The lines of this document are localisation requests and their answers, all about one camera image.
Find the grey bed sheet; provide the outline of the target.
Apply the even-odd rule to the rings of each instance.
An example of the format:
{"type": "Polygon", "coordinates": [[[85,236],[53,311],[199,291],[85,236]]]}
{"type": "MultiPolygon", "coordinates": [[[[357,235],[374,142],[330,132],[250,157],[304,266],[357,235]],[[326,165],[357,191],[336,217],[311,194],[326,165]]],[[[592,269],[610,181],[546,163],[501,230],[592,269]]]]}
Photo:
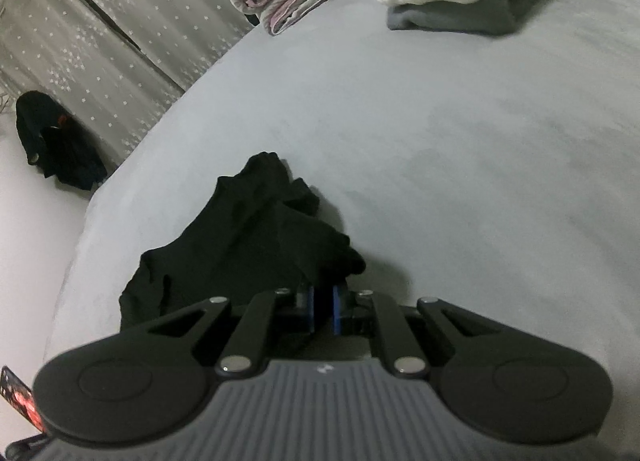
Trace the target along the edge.
{"type": "Polygon", "coordinates": [[[47,356],[115,333],[142,253],[262,151],[366,260],[353,288],[591,356],[614,385],[603,441],[638,449],[639,0],[541,0],[501,38],[392,31],[376,0],[255,28],[93,195],[47,356]]]}

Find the grey folded garment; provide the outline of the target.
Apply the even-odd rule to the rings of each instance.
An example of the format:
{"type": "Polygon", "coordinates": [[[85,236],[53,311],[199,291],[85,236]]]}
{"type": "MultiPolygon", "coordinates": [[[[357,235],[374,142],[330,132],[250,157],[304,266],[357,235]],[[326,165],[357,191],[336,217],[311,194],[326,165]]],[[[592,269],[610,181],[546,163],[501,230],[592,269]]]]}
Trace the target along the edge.
{"type": "Polygon", "coordinates": [[[503,36],[516,32],[540,0],[478,0],[472,4],[429,2],[390,7],[391,31],[427,31],[503,36]]]}

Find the round phone stand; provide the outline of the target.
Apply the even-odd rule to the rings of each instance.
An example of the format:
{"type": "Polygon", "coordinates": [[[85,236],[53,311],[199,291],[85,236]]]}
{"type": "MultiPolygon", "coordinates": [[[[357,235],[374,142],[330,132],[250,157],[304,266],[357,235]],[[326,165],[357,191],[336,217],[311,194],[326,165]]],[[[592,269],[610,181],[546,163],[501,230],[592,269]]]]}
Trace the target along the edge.
{"type": "Polygon", "coordinates": [[[14,441],[14,443],[6,447],[6,452],[2,455],[2,459],[6,461],[32,460],[39,452],[42,452],[50,442],[51,438],[46,434],[38,434],[21,439],[20,441],[14,441]]]}

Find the black t-shirt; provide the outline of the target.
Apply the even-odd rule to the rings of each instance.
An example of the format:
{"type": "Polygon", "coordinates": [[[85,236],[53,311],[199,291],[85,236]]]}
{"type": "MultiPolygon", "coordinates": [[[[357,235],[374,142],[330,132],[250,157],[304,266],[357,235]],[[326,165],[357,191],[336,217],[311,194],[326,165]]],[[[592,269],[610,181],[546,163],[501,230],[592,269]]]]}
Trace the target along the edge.
{"type": "Polygon", "coordinates": [[[349,236],[319,219],[320,199],[277,153],[221,176],[201,213],[174,241],[145,251],[119,296],[128,330],[215,296],[243,306],[277,289],[332,289],[366,262],[349,236]]]}

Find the grey dotted curtain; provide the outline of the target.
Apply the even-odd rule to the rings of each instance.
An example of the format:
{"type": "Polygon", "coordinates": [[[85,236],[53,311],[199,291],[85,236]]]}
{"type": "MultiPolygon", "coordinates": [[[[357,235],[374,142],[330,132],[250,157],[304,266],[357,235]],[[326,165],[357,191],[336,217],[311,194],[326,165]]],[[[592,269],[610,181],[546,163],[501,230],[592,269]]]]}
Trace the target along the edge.
{"type": "Polygon", "coordinates": [[[228,0],[1,0],[1,90],[39,90],[120,163],[250,29],[228,0]]]}

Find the black hanging clothes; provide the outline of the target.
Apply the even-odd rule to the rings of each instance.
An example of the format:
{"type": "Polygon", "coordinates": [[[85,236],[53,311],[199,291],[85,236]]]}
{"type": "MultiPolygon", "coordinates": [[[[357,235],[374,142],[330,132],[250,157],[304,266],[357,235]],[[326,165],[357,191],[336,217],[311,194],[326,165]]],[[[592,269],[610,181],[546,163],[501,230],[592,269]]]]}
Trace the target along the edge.
{"type": "Polygon", "coordinates": [[[24,92],[15,103],[16,130],[27,162],[46,178],[90,191],[107,177],[98,151],[64,106],[41,91],[24,92]]]}

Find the smartphone on stand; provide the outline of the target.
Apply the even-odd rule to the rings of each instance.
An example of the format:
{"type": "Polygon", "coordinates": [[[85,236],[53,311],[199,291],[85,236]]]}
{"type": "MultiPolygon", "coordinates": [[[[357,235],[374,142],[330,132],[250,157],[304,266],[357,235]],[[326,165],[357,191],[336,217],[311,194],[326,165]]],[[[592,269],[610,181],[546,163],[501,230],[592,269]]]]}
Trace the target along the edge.
{"type": "Polygon", "coordinates": [[[46,431],[32,390],[7,366],[1,368],[1,396],[39,433],[46,431]]]}

